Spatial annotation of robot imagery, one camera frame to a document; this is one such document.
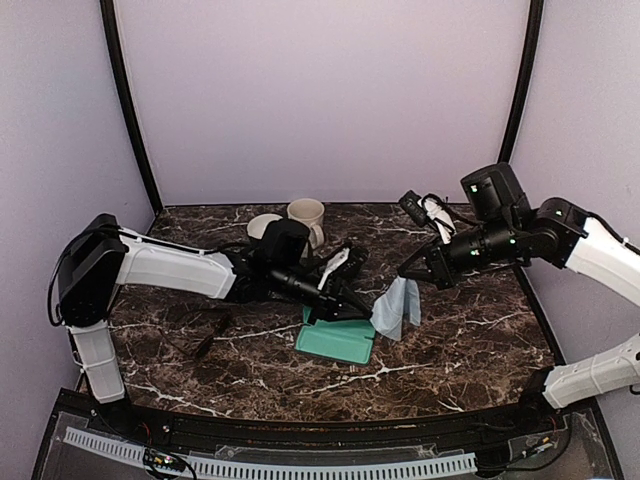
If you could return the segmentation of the black glasses case beige lining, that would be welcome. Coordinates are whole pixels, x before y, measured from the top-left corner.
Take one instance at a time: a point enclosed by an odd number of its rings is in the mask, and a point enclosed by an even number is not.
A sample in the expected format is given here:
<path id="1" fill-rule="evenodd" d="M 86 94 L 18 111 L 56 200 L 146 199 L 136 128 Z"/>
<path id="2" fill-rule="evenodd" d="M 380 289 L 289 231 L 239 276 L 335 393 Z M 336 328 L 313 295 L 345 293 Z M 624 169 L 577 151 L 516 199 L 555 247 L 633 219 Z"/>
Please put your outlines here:
<path id="1" fill-rule="evenodd" d="M 368 258 L 368 249 L 364 247 L 351 248 L 347 257 L 347 261 L 343 264 L 343 276 L 349 280 L 355 279 L 359 275 Z"/>

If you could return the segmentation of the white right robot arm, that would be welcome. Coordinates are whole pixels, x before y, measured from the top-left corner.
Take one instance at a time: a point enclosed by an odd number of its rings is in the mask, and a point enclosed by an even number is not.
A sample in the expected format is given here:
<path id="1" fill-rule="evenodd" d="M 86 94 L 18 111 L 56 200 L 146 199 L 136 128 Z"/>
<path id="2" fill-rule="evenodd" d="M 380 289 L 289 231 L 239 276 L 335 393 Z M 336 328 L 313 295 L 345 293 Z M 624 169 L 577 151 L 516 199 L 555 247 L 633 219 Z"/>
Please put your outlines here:
<path id="1" fill-rule="evenodd" d="M 469 229 L 423 244 L 398 269 L 400 276 L 454 287 L 463 274 L 496 262 L 527 266 L 541 259 L 588 278 L 627 302 L 639 303 L 639 250 L 598 214 L 561 198 L 531 207 L 507 163 L 462 178 L 470 203 Z M 521 434 L 534 432 L 549 411 L 625 387 L 639 386 L 639 337 L 583 360 L 532 374 L 510 413 Z"/>

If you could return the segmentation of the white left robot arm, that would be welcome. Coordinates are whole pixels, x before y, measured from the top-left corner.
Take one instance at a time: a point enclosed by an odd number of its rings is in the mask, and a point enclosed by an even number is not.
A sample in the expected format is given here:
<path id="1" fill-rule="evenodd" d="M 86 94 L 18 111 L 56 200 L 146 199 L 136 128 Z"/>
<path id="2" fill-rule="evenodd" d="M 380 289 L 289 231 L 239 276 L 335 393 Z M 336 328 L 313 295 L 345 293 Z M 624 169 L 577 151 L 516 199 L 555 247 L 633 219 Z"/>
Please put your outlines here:
<path id="1" fill-rule="evenodd" d="M 351 287 L 366 259 L 345 242 L 327 257 L 306 262 L 312 230 L 276 217 L 247 240 L 196 248 L 153 238 L 100 214 L 63 248 L 46 292 L 48 321 L 64 327 L 101 417 L 120 436 L 141 427 L 116 358 L 108 321 L 121 291 L 185 293 L 231 304 L 294 302 L 310 321 L 365 320 L 372 309 Z"/>

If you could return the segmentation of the blue grey glasses case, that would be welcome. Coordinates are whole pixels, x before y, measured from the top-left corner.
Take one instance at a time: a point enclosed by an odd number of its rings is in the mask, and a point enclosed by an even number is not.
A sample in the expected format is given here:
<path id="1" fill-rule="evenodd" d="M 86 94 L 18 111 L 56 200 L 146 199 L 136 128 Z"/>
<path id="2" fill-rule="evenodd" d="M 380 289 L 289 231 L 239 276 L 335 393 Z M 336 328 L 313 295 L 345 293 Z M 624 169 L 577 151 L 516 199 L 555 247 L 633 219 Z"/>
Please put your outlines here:
<path id="1" fill-rule="evenodd" d="M 311 309 L 303 308 L 303 326 L 295 350 L 335 361 L 368 365 L 376 331 L 369 320 L 310 322 Z"/>

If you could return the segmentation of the light blue cloth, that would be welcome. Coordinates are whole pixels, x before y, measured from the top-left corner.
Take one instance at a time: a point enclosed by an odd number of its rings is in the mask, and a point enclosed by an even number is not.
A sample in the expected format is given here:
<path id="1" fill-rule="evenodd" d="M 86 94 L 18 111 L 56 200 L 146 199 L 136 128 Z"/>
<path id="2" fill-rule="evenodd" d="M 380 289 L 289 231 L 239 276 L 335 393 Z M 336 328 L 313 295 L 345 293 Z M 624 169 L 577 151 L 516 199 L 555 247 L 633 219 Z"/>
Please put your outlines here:
<path id="1" fill-rule="evenodd" d="M 387 291 L 374 302 L 370 321 L 379 334 L 399 341 L 404 319 L 413 326 L 421 325 L 420 292 L 415 280 L 396 277 Z"/>

